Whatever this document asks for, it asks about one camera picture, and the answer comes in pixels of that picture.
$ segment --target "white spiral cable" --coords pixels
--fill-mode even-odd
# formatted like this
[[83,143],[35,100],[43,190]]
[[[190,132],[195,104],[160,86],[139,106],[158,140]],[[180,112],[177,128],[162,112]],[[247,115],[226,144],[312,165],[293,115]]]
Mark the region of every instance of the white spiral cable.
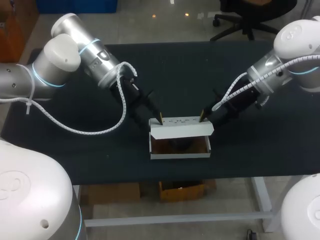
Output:
[[237,84],[237,82],[238,82],[243,76],[245,76],[245,75],[247,75],[246,72],[241,73],[241,74],[233,81],[233,83],[230,85],[230,87],[228,88],[228,90],[226,91],[226,93],[225,93],[225,95],[223,96],[222,99],[225,99],[226,97],[229,96],[230,92],[231,92],[232,89],[235,87],[235,85]]
[[26,97],[16,97],[16,98],[11,98],[11,99],[0,99],[0,103],[14,103],[14,102],[24,102],[24,103],[28,103],[31,102],[35,107],[37,107],[47,118],[49,118],[52,122],[54,122],[56,125],[58,125],[59,127],[75,133],[75,134],[80,134],[80,135],[101,135],[101,134],[106,134],[109,133],[113,130],[115,130],[116,128],[118,128],[123,121],[125,120],[126,117],[126,113],[127,113],[127,105],[126,105],[126,99],[124,96],[124,93],[122,91],[122,87],[121,87],[121,82],[120,82],[120,70],[121,68],[126,65],[130,68],[130,70],[132,71],[133,75],[135,77],[138,76],[137,71],[135,70],[135,68],[128,62],[121,62],[120,64],[118,64],[117,66],[115,66],[115,68],[117,68],[117,72],[116,72],[116,84],[119,90],[119,94],[122,100],[122,116],[121,119],[119,120],[119,122],[114,125],[113,127],[106,129],[106,130],[102,130],[102,131],[80,131],[80,130],[76,130],[73,128],[70,128],[64,124],[62,124],[61,122],[59,122],[58,120],[56,120],[50,113],[48,113],[39,103],[37,103],[34,100],[31,100],[29,98]]
[[301,57],[298,57],[298,58],[293,59],[291,61],[288,61],[285,64],[277,67],[276,69],[268,72],[267,74],[259,77],[257,80],[252,81],[249,84],[243,86],[242,88],[240,88],[237,91],[233,92],[232,94],[228,95],[226,98],[223,98],[220,102],[218,102],[216,105],[214,105],[212,107],[212,111],[213,112],[216,111],[218,108],[220,108],[221,105],[225,104],[226,102],[228,102],[229,100],[231,100],[235,96],[237,96],[240,93],[252,88],[253,86],[257,85],[261,81],[264,81],[266,78],[270,77],[271,75],[276,74],[276,73],[278,73],[278,72],[290,67],[291,65],[294,65],[294,64],[297,64],[297,63],[301,63],[301,62],[304,62],[304,61],[319,60],[319,59],[320,59],[320,55],[310,55],[310,56],[301,56]]

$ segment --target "white cardboard box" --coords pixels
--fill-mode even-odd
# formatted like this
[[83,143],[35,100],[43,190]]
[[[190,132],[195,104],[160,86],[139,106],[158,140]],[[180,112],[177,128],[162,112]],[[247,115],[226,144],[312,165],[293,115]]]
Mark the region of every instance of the white cardboard box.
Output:
[[[214,126],[209,120],[199,122],[199,116],[165,117],[163,125],[157,119],[149,120],[149,151],[150,159],[194,159],[209,158],[211,146],[209,136],[214,132]],[[157,140],[198,138],[203,137],[206,152],[201,153],[163,153],[155,154],[152,150],[152,137]]]

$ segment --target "open box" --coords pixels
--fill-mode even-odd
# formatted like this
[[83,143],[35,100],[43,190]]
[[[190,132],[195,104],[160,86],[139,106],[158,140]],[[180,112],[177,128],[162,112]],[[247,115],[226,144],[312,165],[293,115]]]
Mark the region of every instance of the open box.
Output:
[[209,136],[214,126],[209,120],[199,122],[199,116],[165,117],[163,125],[149,120],[150,159],[209,158]]

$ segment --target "box lid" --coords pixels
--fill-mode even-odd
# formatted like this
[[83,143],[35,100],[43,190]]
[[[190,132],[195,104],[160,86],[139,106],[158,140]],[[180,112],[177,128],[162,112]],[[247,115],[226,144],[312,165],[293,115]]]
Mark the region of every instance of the box lid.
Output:
[[214,132],[212,123],[207,119],[199,120],[199,116],[164,117],[161,125],[157,119],[151,118],[150,134],[157,140],[210,136]]

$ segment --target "blue bin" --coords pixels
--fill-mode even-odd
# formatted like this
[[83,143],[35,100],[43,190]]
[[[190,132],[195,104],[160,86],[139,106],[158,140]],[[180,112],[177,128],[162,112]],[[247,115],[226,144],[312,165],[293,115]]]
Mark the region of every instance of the blue bin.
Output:
[[40,14],[104,14],[117,11],[118,0],[36,0]]

